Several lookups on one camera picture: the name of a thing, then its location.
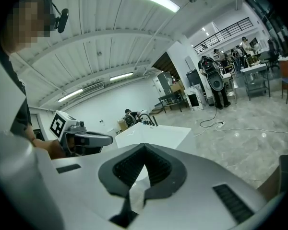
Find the electrical outlet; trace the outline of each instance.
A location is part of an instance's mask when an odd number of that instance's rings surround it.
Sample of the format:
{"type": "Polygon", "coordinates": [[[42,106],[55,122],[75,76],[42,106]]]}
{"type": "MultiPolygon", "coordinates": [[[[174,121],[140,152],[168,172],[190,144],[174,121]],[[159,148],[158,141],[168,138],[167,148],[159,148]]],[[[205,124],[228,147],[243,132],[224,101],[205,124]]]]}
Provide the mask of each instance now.
{"type": "Polygon", "coordinates": [[[217,125],[217,127],[221,128],[224,124],[225,124],[225,122],[223,122],[222,124],[220,123],[220,124],[217,125]]]}

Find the white shirt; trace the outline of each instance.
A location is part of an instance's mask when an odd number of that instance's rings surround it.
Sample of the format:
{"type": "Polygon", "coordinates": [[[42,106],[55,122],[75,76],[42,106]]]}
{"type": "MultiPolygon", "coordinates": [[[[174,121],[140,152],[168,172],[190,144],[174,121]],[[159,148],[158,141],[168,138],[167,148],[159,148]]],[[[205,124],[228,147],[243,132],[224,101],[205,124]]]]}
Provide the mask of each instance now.
{"type": "Polygon", "coordinates": [[[251,55],[251,56],[252,56],[252,55],[254,54],[253,51],[247,50],[247,48],[250,48],[250,47],[251,47],[248,42],[243,42],[243,43],[242,43],[242,47],[244,48],[244,50],[245,50],[245,52],[246,52],[247,55],[251,55]]]}
{"type": "Polygon", "coordinates": [[[237,52],[238,52],[238,54],[239,54],[240,57],[243,56],[241,49],[237,48],[237,52]]]}

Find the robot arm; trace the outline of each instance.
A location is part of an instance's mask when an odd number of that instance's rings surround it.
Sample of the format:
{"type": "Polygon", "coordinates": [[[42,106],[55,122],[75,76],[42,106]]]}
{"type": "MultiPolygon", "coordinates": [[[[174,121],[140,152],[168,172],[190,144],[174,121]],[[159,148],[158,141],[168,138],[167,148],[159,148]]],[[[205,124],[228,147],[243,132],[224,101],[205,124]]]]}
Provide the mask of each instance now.
{"type": "Polygon", "coordinates": [[[68,157],[99,153],[103,146],[113,142],[112,136],[87,131],[83,121],[61,111],[56,111],[49,129],[68,157]]]}

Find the railing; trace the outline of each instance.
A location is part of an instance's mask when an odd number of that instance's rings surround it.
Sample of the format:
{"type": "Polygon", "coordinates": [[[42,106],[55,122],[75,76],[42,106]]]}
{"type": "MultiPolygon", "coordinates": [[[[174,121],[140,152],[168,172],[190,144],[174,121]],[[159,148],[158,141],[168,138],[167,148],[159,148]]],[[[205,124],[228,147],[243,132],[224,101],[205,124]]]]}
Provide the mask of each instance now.
{"type": "Polygon", "coordinates": [[[245,18],[241,21],[238,21],[237,23],[234,23],[222,31],[217,32],[216,34],[212,35],[211,37],[207,38],[206,40],[202,41],[195,47],[193,47],[197,54],[201,53],[205,49],[208,49],[212,47],[213,45],[217,44],[218,42],[221,42],[225,40],[226,38],[237,34],[239,32],[242,32],[243,30],[252,27],[253,24],[251,23],[249,18],[245,18]]]}

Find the extension cord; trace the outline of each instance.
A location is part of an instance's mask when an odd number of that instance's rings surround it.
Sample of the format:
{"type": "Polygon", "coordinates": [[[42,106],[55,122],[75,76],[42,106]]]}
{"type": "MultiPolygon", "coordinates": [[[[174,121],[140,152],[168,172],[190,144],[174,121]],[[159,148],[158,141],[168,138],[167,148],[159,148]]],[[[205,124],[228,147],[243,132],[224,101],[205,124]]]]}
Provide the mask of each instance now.
{"type": "Polygon", "coordinates": [[[203,134],[205,131],[207,131],[210,127],[212,127],[213,125],[215,124],[219,124],[216,126],[215,130],[216,131],[231,131],[231,130],[240,130],[240,129],[246,129],[246,130],[260,130],[260,131],[265,131],[265,132],[274,132],[274,133],[284,133],[284,134],[288,134],[288,132],[286,131],[275,131],[275,130],[266,130],[266,129],[262,129],[262,128],[230,128],[230,129],[221,129],[221,130],[217,130],[217,128],[221,128],[224,124],[225,124],[225,121],[224,120],[220,120],[220,121],[217,121],[217,122],[214,122],[212,123],[211,125],[209,126],[202,126],[201,124],[204,123],[204,122],[207,122],[207,121],[211,121],[213,120],[215,117],[216,117],[216,113],[215,113],[215,116],[209,120],[205,120],[205,121],[202,121],[200,123],[200,127],[203,127],[203,128],[207,128],[205,129],[202,133],[194,136],[194,137],[197,137],[197,136],[200,136],[201,134],[203,134]]]}

